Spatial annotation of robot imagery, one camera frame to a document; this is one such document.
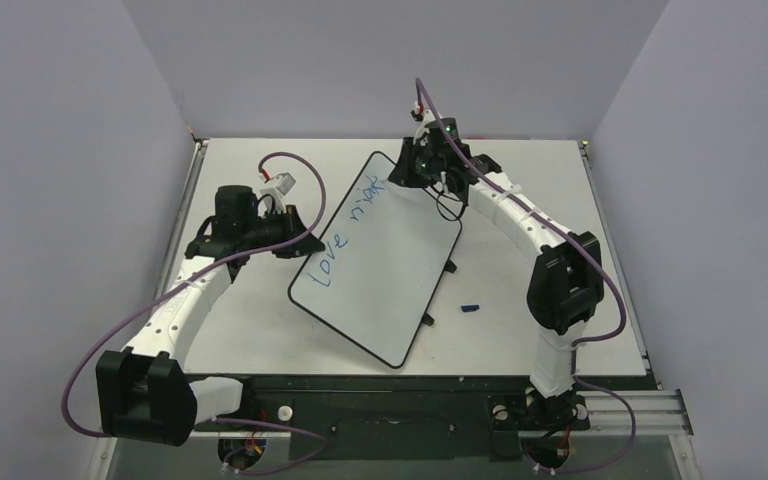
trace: gray wall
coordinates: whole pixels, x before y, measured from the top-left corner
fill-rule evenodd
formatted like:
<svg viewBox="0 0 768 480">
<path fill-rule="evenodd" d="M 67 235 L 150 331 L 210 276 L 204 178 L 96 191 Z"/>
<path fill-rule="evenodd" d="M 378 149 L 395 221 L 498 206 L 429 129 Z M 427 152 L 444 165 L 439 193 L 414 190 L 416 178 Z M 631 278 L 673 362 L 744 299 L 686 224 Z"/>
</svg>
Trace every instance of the gray wall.
<svg viewBox="0 0 768 480">
<path fill-rule="evenodd" d="M 587 138 L 666 0 L 123 0 L 199 136 Z"/>
<path fill-rule="evenodd" d="M 768 478 L 768 2 L 672 0 L 592 146 L 703 474 Z"/>
<path fill-rule="evenodd" d="M 191 154 L 118 0 L 0 1 L 0 479 L 83 477 L 61 389 L 153 293 Z"/>
</svg>

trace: robotic arm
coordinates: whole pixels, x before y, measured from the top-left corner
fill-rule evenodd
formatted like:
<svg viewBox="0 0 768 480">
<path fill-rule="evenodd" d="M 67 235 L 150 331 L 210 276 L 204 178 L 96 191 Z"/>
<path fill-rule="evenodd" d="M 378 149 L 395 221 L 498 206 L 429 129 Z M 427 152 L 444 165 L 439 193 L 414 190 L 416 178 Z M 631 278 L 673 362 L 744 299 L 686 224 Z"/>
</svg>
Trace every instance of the robotic arm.
<svg viewBox="0 0 768 480">
<path fill-rule="evenodd" d="M 158 308 L 121 352 L 106 351 L 96 364 L 104 433 L 178 446 L 187 440 L 195 424 L 240 408 L 241 382 L 210 377 L 189 383 L 181 364 L 213 304 L 249 257 L 228 262 L 194 282 L 187 279 L 214 260 L 302 234 L 306 228 L 295 206 L 283 204 L 283 196 L 294 184 L 289 174 L 277 175 L 267 181 L 260 200 L 249 187 L 219 188 L 216 215 L 202 223 L 187 246 L 171 286 L 187 282 L 189 288 Z M 258 215 L 261 200 L 270 198 L 267 213 Z M 273 253 L 278 258 L 296 258 L 323 250 L 322 242 L 308 234 Z"/>
<path fill-rule="evenodd" d="M 408 188 L 427 188 L 438 183 L 444 192 L 457 196 L 492 221 L 517 248 L 526 255 L 536 250 L 537 259 L 526 300 L 535 320 L 540 324 L 540 337 L 531 383 L 541 395 L 541 403 L 564 409 L 574 396 L 571 351 L 580 338 L 587 320 L 595 313 L 596 304 L 604 298 L 602 279 L 561 236 L 534 218 L 540 210 L 534 202 L 519 193 L 502 168 L 487 155 L 475 155 L 461 142 L 454 118 L 442 118 L 440 124 L 430 110 L 420 112 L 417 104 L 412 112 L 419 122 L 414 137 L 405 137 L 390 182 Z M 445 129 L 456 146 L 471 158 L 475 168 L 501 186 L 499 193 L 479 181 L 446 141 Z M 530 207 L 526 211 L 512 200 L 517 197 Z M 598 240 L 590 232 L 576 235 L 569 228 L 548 219 L 578 242 L 594 259 L 601 258 Z"/>
</svg>

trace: black whiteboard frame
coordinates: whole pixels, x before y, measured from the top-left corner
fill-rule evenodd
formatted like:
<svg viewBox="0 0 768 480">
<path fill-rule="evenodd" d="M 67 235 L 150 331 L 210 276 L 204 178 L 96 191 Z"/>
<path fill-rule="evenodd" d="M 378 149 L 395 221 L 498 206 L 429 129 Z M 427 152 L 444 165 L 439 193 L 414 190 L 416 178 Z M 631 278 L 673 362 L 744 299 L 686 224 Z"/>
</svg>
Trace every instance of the black whiteboard frame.
<svg viewBox="0 0 768 480">
<path fill-rule="evenodd" d="M 328 223 L 325 224 L 325 228 L 322 230 L 322 235 L 319 236 L 320 240 L 325 238 L 325 233 L 328 231 L 328 228 L 331 227 L 331 222 L 333 222 L 334 219 L 337 218 L 337 214 L 340 212 L 340 209 L 343 208 L 343 204 L 345 204 L 346 200 L 349 198 L 349 194 L 352 192 L 352 187 L 354 187 L 357 184 L 358 180 L 360 180 L 360 176 L 366 170 L 366 167 L 369 165 L 369 162 L 372 160 L 372 157 L 374 157 L 376 154 L 377 155 L 381 155 L 384 158 L 386 158 L 390 163 L 393 164 L 393 167 L 395 168 L 396 162 L 394 162 L 390 157 L 388 157 L 386 153 L 378 151 L 378 150 L 370 153 L 369 157 L 366 159 L 366 162 L 364 162 L 363 166 L 360 168 L 360 171 L 358 172 L 357 177 L 355 177 L 355 179 L 352 181 L 351 187 L 349 187 L 349 189 L 346 190 L 345 196 L 343 196 L 343 199 L 340 200 L 340 204 L 337 205 L 337 209 L 334 210 L 334 215 L 332 215 L 331 218 L 328 220 Z M 431 194 L 431 192 L 429 192 L 428 190 L 422 189 L 422 191 L 424 191 L 432 199 L 434 198 L 434 195 Z M 449 210 L 449 208 L 446 207 L 446 205 L 444 205 L 443 203 L 440 203 L 438 206 L 441 206 L 443 209 L 445 209 L 446 211 L 451 213 L 453 217 L 457 216 L 456 213 L 454 213 L 451 210 Z M 457 246 L 458 240 L 460 240 L 460 238 L 461 238 L 461 233 L 463 233 L 463 222 L 461 222 L 460 219 L 458 219 L 457 222 L 458 222 L 458 234 L 455 236 L 455 241 L 452 242 L 452 249 L 449 251 L 448 257 L 446 257 L 449 260 L 451 260 L 452 253 L 454 253 L 454 251 L 455 251 L 455 246 Z M 388 367 L 390 367 L 390 368 L 392 368 L 394 370 L 398 370 L 398 369 L 402 368 L 405 365 L 405 362 L 407 361 L 408 357 L 410 356 L 410 352 L 413 349 L 414 342 L 416 342 L 416 336 L 419 333 L 419 329 L 422 328 L 422 325 L 423 325 L 422 317 L 423 317 L 423 315 L 425 313 L 428 312 L 428 307 L 431 306 L 431 301 L 434 300 L 434 295 L 437 293 L 437 288 L 440 287 L 440 281 L 443 279 L 443 275 L 446 273 L 445 266 L 440 269 L 440 276 L 437 277 L 437 283 L 434 285 L 434 289 L 431 291 L 431 295 L 428 297 L 428 303 L 425 305 L 425 309 L 422 312 L 423 315 L 420 315 L 420 317 L 417 318 L 417 320 L 416 320 L 416 331 L 413 333 L 413 338 L 411 338 L 411 343 L 410 343 L 410 345 L 408 345 L 408 349 L 405 351 L 405 356 L 404 356 L 404 358 L 402 358 L 402 362 L 399 363 L 398 365 L 393 365 L 393 364 L 388 363 L 386 360 L 384 360 L 383 358 L 379 357 L 378 355 L 374 354 L 371 350 L 367 349 L 366 347 L 364 347 L 360 343 L 356 342 L 354 339 L 352 339 L 348 335 L 344 334 L 343 332 L 341 332 L 340 330 L 335 328 L 333 325 L 331 325 L 330 323 L 325 321 L 325 319 L 323 319 L 322 317 L 316 315 L 312 311 L 310 311 L 307 308 L 305 308 L 304 305 L 300 304 L 299 302 L 297 302 L 293 298 L 293 285 L 295 285 L 296 280 L 298 280 L 299 276 L 301 275 L 301 273 L 304 270 L 305 266 L 307 265 L 308 261 L 310 261 L 310 255 L 308 255 L 305 258 L 304 262 L 302 262 L 302 265 L 299 267 L 299 270 L 296 272 L 296 275 L 293 276 L 293 280 L 290 282 L 290 285 L 287 287 L 287 298 L 290 299 L 290 302 L 293 305 L 295 305 L 295 306 L 301 308 L 302 310 L 304 310 L 305 312 L 307 312 L 309 315 L 311 315 L 315 319 L 317 319 L 320 322 L 322 322 L 325 326 L 327 326 L 331 330 L 333 330 L 333 331 L 337 332 L 338 334 L 340 334 L 341 337 L 343 337 L 346 340 L 352 342 L 353 344 L 355 344 L 358 347 L 360 347 L 366 353 L 368 353 L 368 354 L 372 355 L 373 357 L 375 357 L 377 360 L 379 360 L 384 365 L 387 365 Z"/>
</svg>

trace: whiteboard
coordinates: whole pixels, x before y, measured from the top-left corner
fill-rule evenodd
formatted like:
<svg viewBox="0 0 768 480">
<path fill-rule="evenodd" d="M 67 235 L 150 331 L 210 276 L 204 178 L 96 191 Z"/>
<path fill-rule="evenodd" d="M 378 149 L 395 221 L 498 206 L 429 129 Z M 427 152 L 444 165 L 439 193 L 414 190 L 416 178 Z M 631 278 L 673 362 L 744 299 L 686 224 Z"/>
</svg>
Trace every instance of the whiteboard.
<svg viewBox="0 0 768 480">
<path fill-rule="evenodd" d="M 389 183 L 394 166 L 381 152 L 369 157 L 320 237 L 325 251 L 305 260 L 288 292 L 294 304 L 400 368 L 462 227 L 442 218 L 430 193 Z"/>
</svg>

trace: white table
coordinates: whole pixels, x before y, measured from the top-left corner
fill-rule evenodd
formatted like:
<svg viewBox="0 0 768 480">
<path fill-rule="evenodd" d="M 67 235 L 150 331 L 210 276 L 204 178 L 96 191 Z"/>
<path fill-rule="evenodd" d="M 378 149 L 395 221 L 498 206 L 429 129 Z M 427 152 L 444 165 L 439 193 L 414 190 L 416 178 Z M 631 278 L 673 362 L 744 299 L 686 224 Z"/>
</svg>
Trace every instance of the white table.
<svg viewBox="0 0 768 480">
<path fill-rule="evenodd" d="M 587 178 L 573 141 L 468 140 L 474 153 L 493 157 L 547 214 L 577 232 L 591 231 L 601 241 L 602 263 L 616 279 L 614 259 Z M 322 232 L 370 153 L 398 158 L 400 140 L 211 139 L 187 213 L 178 247 L 178 264 L 186 244 L 202 221 L 213 214 L 213 196 L 222 185 L 262 185 L 256 164 L 276 151 L 299 154 L 319 169 L 328 189 Z M 297 184 L 287 197 L 299 206 L 307 225 L 319 205 L 313 176 L 289 159 L 267 164 L 271 174 L 289 171 Z M 528 375 L 535 355 L 537 323 L 528 312 L 525 293 L 534 257 L 526 257 L 489 221 L 467 210 L 463 233 L 452 255 L 455 274 L 444 275 L 429 313 L 433 327 L 423 326 L 405 365 L 393 370 L 290 303 L 287 287 L 302 259 L 253 257 L 236 282 L 214 305 L 198 333 L 184 368 L 188 373 L 271 375 Z M 462 313 L 463 304 L 479 304 Z M 588 322 L 586 335 L 612 330 L 616 303 L 605 300 Z M 634 331 L 586 345 L 579 353 L 582 375 L 644 375 Z"/>
</svg>

